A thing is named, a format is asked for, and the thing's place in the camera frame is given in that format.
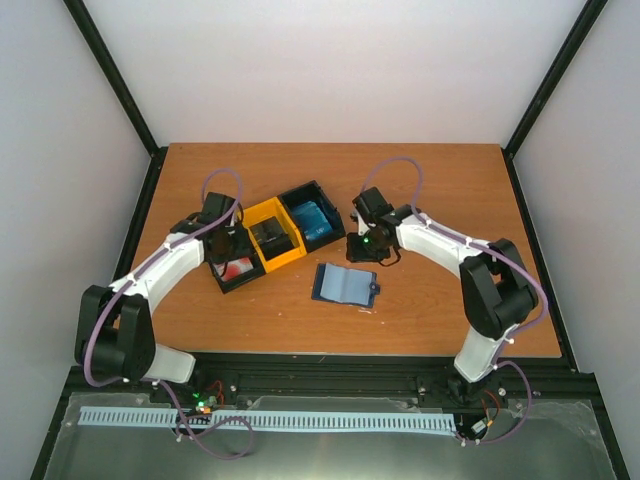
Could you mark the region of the blue leather card holder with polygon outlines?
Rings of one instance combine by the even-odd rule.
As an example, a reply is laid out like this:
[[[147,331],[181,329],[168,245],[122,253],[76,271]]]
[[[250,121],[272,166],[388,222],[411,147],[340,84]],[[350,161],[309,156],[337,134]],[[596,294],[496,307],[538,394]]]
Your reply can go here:
[[[375,272],[321,263],[316,269],[311,299],[372,308],[380,292]]]

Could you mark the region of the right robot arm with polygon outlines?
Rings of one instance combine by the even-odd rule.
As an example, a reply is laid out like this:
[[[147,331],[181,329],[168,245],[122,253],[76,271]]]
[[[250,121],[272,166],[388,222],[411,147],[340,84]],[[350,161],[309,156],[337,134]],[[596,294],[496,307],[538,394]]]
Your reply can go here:
[[[468,383],[484,379],[496,368],[503,345],[543,299],[515,244],[467,237],[411,205],[395,208],[375,187],[356,196],[353,206],[357,231],[347,235],[350,262],[392,266],[407,251],[460,280],[469,331],[454,368]]]

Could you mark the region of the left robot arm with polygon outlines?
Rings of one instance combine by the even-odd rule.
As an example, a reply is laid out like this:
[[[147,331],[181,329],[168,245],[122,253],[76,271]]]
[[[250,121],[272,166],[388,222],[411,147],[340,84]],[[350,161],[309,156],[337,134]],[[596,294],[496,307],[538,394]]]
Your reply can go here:
[[[172,382],[186,402],[201,400],[208,378],[193,355],[156,342],[152,314],[166,295],[202,264],[226,265],[249,255],[240,201],[210,192],[202,209],[171,228],[161,246],[137,268],[82,295],[74,356],[87,383]]]

